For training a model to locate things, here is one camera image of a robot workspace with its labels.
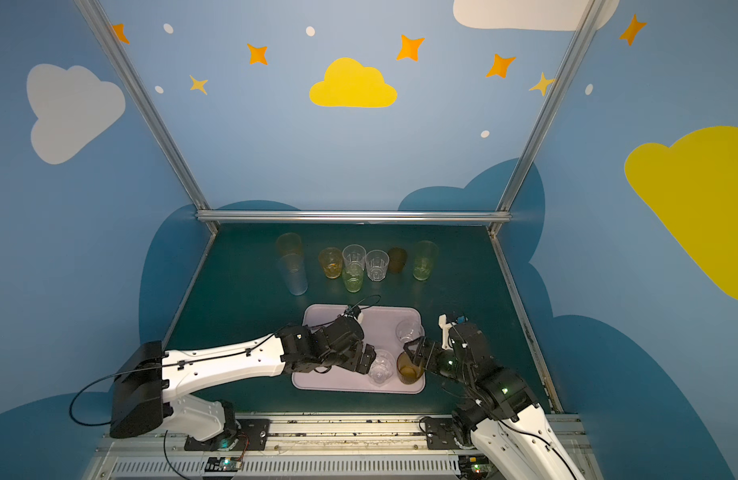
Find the clear faceted glass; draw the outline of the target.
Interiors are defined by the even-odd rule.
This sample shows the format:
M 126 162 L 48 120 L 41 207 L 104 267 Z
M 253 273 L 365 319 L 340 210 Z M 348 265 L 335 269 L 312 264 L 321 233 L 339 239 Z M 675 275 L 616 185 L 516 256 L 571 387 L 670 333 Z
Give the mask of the clear faceted glass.
M 376 357 L 370 366 L 368 377 L 376 386 L 382 386 L 396 377 L 396 357 L 387 350 L 377 349 Z
M 424 335 L 424 329 L 419 320 L 406 319 L 397 324 L 395 334 L 401 344 L 406 344 L 422 337 Z

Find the dark amber dimpled glass front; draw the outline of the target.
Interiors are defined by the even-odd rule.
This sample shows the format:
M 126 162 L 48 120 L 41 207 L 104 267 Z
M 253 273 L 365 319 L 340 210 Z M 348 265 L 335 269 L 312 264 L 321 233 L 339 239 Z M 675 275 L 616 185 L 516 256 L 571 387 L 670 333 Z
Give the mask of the dark amber dimpled glass front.
M 415 365 L 406 352 L 401 352 L 397 357 L 396 370 L 399 380 L 405 385 L 416 383 L 424 374 L 424 369 Z

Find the lilac plastic tray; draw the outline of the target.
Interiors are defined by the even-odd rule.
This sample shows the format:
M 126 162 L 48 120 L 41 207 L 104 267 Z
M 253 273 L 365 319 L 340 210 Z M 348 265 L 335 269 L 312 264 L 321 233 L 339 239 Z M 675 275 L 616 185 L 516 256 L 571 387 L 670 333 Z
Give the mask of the lilac plastic tray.
M 364 341 L 373 345 L 375 350 L 387 350 L 396 357 L 396 360 L 403 352 L 404 346 L 396 338 L 397 324 L 402 320 L 412 319 L 419 320 L 422 325 L 419 312 L 413 308 L 371 306 L 362 310 Z M 300 390 L 415 395 L 424 389 L 425 377 L 422 376 L 414 384 L 405 385 L 396 374 L 396 377 L 387 384 L 376 386 L 370 381 L 368 374 L 360 375 L 334 367 L 323 374 L 295 373 L 292 375 L 292 383 Z

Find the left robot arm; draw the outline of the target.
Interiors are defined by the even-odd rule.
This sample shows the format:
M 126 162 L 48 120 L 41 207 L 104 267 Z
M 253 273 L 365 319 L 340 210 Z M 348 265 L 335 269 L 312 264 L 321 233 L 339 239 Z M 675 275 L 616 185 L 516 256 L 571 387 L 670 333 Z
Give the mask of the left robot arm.
M 209 349 L 164 350 L 142 344 L 114 376 L 110 435 L 126 439 L 161 426 L 211 449 L 233 436 L 232 406 L 196 397 L 206 388 L 257 377 L 333 367 L 369 373 L 375 348 L 359 318 L 340 315 L 317 329 L 286 326 L 265 337 Z

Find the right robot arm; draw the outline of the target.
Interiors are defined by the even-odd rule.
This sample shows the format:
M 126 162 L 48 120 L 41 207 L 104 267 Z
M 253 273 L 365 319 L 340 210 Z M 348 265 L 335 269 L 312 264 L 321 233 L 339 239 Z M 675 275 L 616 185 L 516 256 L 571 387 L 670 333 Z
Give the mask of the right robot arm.
M 582 479 L 525 380 L 493 357 L 476 324 L 446 321 L 442 340 L 404 344 L 413 365 L 463 388 L 452 411 L 457 442 L 473 447 L 506 479 Z

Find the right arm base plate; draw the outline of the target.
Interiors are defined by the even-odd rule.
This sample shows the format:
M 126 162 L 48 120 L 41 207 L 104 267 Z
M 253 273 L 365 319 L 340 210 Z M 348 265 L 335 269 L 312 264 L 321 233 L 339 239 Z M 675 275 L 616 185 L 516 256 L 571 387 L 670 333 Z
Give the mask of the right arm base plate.
M 424 416 L 419 422 L 428 450 L 460 450 L 463 448 L 457 437 L 451 417 Z

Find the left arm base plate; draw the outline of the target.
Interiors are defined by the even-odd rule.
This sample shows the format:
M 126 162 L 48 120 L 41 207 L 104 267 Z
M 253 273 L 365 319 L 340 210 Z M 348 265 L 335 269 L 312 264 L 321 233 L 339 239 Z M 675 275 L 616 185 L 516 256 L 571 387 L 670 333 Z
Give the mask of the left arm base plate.
M 262 451 L 266 447 L 271 421 L 267 418 L 229 420 L 215 437 L 198 441 L 188 437 L 186 451 Z

